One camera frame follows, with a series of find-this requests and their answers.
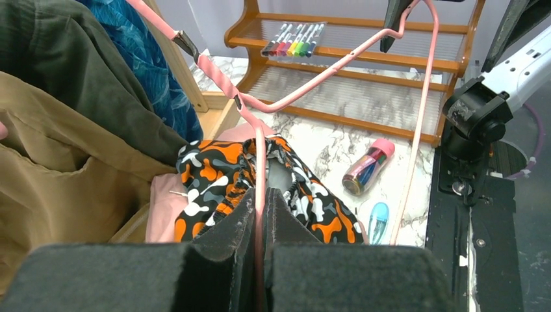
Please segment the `clear blue plastic package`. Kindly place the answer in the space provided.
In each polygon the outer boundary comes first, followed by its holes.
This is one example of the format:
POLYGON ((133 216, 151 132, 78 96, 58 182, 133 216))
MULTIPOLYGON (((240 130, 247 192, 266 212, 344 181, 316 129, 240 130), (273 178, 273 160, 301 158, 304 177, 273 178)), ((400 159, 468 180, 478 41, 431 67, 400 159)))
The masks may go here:
POLYGON ((389 207, 386 203, 376 203, 370 213, 368 240, 370 245, 382 243, 389 221, 389 207))

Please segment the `pink shorts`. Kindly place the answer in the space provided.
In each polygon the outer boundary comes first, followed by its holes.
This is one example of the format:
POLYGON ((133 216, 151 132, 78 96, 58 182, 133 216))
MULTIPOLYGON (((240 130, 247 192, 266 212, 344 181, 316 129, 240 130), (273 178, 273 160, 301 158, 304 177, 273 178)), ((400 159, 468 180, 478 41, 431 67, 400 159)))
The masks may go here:
POLYGON ((177 173, 153 178, 146 242, 192 241, 229 216, 255 188, 254 136, 244 123, 183 146, 177 173))

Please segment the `blue patterned hanging shorts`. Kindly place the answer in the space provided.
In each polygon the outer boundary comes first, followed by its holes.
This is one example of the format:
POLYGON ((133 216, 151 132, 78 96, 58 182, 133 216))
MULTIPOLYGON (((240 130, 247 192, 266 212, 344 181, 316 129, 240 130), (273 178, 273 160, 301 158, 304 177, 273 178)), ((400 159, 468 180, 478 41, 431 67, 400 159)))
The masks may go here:
POLYGON ((198 115, 140 14, 126 1, 82 0, 114 42, 154 113, 187 141, 203 139, 198 115))

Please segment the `dark green hanging shorts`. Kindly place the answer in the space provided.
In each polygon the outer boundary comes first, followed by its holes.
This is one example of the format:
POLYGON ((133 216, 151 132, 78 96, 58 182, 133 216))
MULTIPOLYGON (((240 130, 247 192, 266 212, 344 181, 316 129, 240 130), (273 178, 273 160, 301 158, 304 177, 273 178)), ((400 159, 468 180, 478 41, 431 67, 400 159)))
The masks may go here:
POLYGON ((77 1, 2 1, 1 71, 167 165, 185 145, 92 12, 77 1))

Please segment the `pink cylindrical bottle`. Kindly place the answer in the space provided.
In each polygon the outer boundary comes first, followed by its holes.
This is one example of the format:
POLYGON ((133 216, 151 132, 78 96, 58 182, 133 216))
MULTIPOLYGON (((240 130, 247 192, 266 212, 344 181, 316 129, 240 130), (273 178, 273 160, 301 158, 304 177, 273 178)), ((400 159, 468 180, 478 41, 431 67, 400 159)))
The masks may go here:
POLYGON ((390 140, 378 138, 367 152, 352 164, 342 177, 344 189, 354 195, 364 194, 377 179, 382 168, 395 152, 395 145, 390 140))

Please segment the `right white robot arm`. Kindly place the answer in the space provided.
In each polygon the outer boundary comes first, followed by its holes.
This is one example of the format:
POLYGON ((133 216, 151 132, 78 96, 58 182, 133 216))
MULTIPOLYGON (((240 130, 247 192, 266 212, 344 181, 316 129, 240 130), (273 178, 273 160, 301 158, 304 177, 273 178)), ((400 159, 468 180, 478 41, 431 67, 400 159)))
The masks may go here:
POLYGON ((505 124, 550 80, 550 29, 499 62, 505 48, 550 15, 549 1, 511 1, 485 59, 482 74, 454 90, 440 111, 452 125, 444 150, 459 193, 472 205, 487 175, 490 146, 503 138, 505 124))

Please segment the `orange camouflage shorts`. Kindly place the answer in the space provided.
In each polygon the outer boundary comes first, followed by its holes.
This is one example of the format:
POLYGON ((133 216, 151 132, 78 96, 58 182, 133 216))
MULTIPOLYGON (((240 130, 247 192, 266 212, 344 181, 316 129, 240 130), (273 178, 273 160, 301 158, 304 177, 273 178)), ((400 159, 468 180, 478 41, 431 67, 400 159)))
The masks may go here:
MULTIPOLYGON (((283 179, 283 201, 319 241, 363 244, 363 229, 350 209, 313 174, 281 135, 265 139, 266 174, 283 179)), ((181 148, 176 168, 188 205, 175 218, 175 241, 191 241, 214 227, 256 186, 256 144, 194 141, 181 148)))

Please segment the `set of coloured markers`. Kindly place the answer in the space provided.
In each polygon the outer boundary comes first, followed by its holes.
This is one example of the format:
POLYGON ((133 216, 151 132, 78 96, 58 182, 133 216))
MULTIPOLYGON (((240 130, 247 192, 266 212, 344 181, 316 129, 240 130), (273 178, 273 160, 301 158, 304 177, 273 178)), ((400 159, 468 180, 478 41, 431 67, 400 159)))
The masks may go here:
POLYGON ((261 56, 278 62, 309 60, 323 39, 326 25, 326 22, 284 22, 278 33, 261 49, 261 56))

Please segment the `pink wire hanger taken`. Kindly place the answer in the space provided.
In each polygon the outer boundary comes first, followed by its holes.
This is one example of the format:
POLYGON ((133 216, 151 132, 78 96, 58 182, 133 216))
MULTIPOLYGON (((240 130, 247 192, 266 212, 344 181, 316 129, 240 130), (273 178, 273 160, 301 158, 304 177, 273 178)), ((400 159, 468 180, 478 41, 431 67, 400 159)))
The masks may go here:
MULTIPOLYGON (((171 26, 169 26, 162 17, 159 16, 150 6, 148 6, 144 1, 130 1, 129 4, 138 11, 143 17, 146 18, 157 30, 159 30, 167 39, 174 42, 179 46, 183 51, 188 53, 193 57, 194 62, 200 68, 204 74, 209 77, 217 87, 219 87, 223 94, 229 99, 234 99, 235 105, 237 107, 238 113, 249 123, 252 129, 255 132, 255 143, 257 145, 257 164, 261 167, 265 167, 266 160, 266 149, 264 147, 264 130, 261 125, 260 120, 254 117, 251 112, 248 110, 249 106, 253 108, 269 113, 277 112, 290 104, 294 103, 297 99, 306 95, 314 87, 318 86, 320 83, 324 82, 326 79, 335 75, 339 70, 341 70, 345 65, 351 62, 353 59, 357 58, 358 55, 366 51, 370 46, 372 46, 376 41, 383 39, 384 37, 392 37, 396 39, 401 39, 405 31, 405 21, 412 11, 412 9, 417 4, 416 1, 412 1, 404 9, 402 9, 401 16, 398 19, 398 28, 396 30, 391 28, 384 28, 374 34, 372 37, 367 39, 360 46, 356 47, 350 51, 347 55, 343 56, 340 60, 336 61, 333 65, 326 68, 324 71, 319 73, 316 77, 312 78, 310 81, 297 88, 295 91, 291 92, 289 95, 285 96, 283 99, 276 101, 271 105, 264 104, 257 98, 250 96, 248 94, 242 93, 238 88, 229 80, 229 78, 221 72, 221 70, 215 66, 207 56, 201 54, 196 45, 192 42, 189 36, 184 31, 176 31, 171 26)), ((409 195, 409 189, 411 181, 413 179, 413 169, 415 167, 416 155, 418 151, 418 145, 420 142, 420 135, 422 130, 424 110, 426 106, 426 97, 428 93, 428 88, 430 84, 431 70, 433 66, 433 56, 435 52, 436 39, 439 31, 439 18, 436 13, 436 9, 431 1, 426 1, 432 18, 433 18, 433 34, 431 37, 431 45, 429 49, 429 56, 426 63, 426 75, 424 78, 424 84, 422 87, 422 97, 420 100, 419 113, 417 116, 413 147, 411 150, 411 156, 408 166, 407 181, 404 185, 404 191, 402 192, 402 198, 400 200, 400 208, 398 210, 398 218, 401 218, 404 214, 405 204, 409 195)), ((265 171, 261 170, 257 173, 255 179, 257 183, 257 188, 255 191, 255 225, 254 225, 254 268, 255 268, 255 282, 256 282, 256 299, 255 305, 258 311, 264 311, 264 306, 266 303, 265 300, 265 288, 264 288, 264 242, 263 242, 263 226, 264 226, 264 193, 265 193, 265 171)))

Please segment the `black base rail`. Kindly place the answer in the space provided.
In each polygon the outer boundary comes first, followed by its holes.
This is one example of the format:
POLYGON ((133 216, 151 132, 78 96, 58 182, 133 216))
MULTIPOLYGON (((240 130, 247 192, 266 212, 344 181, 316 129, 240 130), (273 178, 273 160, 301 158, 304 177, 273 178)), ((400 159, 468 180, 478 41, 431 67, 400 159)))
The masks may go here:
POLYGON ((487 177, 477 204, 467 207, 449 162, 437 148, 425 247, 440 263, 457 311, 523 311, 514 183, 487 177))

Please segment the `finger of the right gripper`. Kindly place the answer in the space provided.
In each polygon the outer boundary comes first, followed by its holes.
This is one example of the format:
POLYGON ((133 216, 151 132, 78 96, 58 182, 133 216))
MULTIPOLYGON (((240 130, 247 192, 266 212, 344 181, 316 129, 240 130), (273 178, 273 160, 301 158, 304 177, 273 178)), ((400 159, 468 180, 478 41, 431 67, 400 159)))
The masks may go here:
POLYGON ((489 48, 481 72, 490 72, 505 50, 547 18, 547 0, 513 0, 489 48))
MULTIPOLYGON (((410 7, 412 2, 413 0, 388 0, 383 28, 392 29, 398 32, 400 28, 401 16, 404 13, 404 11, 408 7, 410 7)), ((394 37, 384 36, 380 40, 379 50, 382 53, 387 53, 389 49, 392 47, 394 41, 395 41, 394 37)))

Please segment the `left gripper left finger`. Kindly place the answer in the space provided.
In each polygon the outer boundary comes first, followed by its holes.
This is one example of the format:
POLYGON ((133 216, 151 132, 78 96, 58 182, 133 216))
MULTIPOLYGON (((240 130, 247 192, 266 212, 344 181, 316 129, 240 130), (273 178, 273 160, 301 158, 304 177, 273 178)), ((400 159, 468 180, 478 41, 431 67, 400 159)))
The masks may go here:
POLYGON ((23 262, 2 311, 248 311, 255 193, 193 242, 58 244, 23 262))

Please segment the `wooden weaving loom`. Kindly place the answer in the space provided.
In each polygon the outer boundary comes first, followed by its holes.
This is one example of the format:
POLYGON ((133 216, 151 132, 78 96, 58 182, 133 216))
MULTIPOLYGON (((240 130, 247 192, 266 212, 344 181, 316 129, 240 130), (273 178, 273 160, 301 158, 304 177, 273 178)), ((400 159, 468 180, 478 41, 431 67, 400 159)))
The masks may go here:
MULTIPOLYGON (((408 21, 404 36, 388 53, 369 47, 357 57, 358 66, 344 66, 284 112, 411 140, 424 107, 420 141, 438 146, 444 130, 441 107, 465 73, 483 7, 483 1, 471 4, 467 24, 440 24, 429 86, 424 86, 424 70, 433 25, 408 21)), ((382 25, 376 19, 264 13, 256 1, 246 1, 224 40, 227 47, 248 52, 249 67, 238 89, 271 105, 328 69, 382 25), (261 55, 284 22, 324 20, 326 36, 311 58, 287 62, 261 55)))

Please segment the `brown hanging shorts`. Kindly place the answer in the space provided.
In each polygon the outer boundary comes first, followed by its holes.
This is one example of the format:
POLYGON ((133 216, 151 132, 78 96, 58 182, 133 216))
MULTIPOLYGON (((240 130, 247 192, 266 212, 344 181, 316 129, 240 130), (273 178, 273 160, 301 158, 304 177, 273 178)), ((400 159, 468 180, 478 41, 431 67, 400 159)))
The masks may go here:
POLYGON ((1 290, 26 256, 107 242, 173 166, 144 155, 48 93, 1 74, 1 290))

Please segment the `wooden clothes rack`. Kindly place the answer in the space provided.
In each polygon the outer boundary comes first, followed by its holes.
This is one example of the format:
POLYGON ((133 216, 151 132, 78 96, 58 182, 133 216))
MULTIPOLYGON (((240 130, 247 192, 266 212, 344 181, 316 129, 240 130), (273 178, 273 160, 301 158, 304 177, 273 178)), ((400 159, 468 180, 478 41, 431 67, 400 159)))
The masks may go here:
POLYGON ((188 97, 207 138, 217 137, 222 131, 236 125, 239 114, 233 108, 233 101, 221 92, 203 92, 199 89, 179 45, 185 35, 173 30, 162 18, 155 1, 129 1, 146 23, 171 69, 175 80, 188 97))

